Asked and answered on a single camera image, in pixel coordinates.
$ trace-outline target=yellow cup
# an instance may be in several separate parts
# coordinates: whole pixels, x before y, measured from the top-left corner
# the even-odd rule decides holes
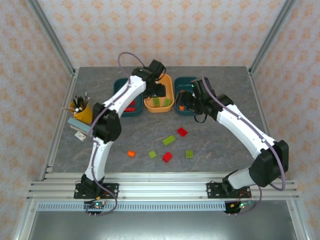
[[[70,103],[70,107],[75,108],[75,103],[73,101]],[[90,124],[92,122],[92,110],[89,106],[89,103],[86,105],[83,111],[73,114],[73,118],[84,124]]]

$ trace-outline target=metal bracket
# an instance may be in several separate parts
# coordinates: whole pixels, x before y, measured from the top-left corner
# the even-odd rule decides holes
[[[118,198],[119,184],[118,183],[102,183],[102,186],[112,192]],[[107,198],[112,198],[109,193],[106,193]],[[88,190],[82,183],[75,185],[74,196],[75,199],[95,199],[97,196],[95,192]]]
[[[249,186],[244,186],[227,194],[223,189],[222,182],[209,182],[206,184],[206,193],[208,199],[237,199],[239,198],[241,192],[249,192],[251,194],[251,189]]]

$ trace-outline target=enclosure wall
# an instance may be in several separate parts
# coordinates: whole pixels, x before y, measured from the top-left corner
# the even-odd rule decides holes
[[[320,236],[320,3],[298,0],[254,76],[271,135],[289,144],[308,223]]]
[[[0,2],[0,239],[39,180],[70,75],[26,0]]]
[[[39,2],[75,68],[116,66],[123,51],[166,66],[249,67],[285,0]]]

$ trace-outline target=teal tray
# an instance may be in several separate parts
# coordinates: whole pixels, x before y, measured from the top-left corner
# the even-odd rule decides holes
[[[117,81],[115,81],[115,83],[113,85],[113,94],[118,92],[123,87],[123,85],[125,85],[127,80],[128,80],[127,78],[120,78]],[[138,116],[139,114],[141,114],[142,108],[143,108],[142,94],[137,96],[134,100],[135,100],[135,105],[129,106],[129,107],[135,108],[136,111],[123,112],[121,117],[135,117],[135,116]]]
[[[184,90],[185,92],[191,92],[193,93],[194,91],[192,90],[192,86],[191,86],[191,81],[195,80],[196,77],[195,76],[183,76],[183,77],[178,77],[175,81],[174,81],[174,95],[175,97],[178,96],[178,94],[180,93],[181,90]],[[175,106],[175,110],[179,115],[182,116],[193,116],[195,115],[194,112],[189,111],[189,110],[184,110],[181,111],[179,109],[179,105],[177,105],[176,103],[174,103]]]

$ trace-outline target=yellow-green block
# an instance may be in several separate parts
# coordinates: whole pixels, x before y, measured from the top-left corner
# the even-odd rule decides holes
[[[149,156],[150,156],[150,158],[155,158],[156,156],[157,156],[157,154],[156,154],[156,152],[155,151],[151,151],[151,152],[149,152]]]
[[[194,152],[191,150],[185,151],[185,156],[187,159],[192,159],[194,157]]]
[[[160,107],[160,100],[158,97],[153,97],[153,104],[155,107]]]
[[[173,135],[168,136],[167,138],[163,139],[162,142],[165,146],[169,145],[170,143],[174,142],[176,138]]]
[[[166,98],[166,99],[164,100],[163,106],[164,106],[164,107],[168,107],[170,104],[171,104],[170,99]]]

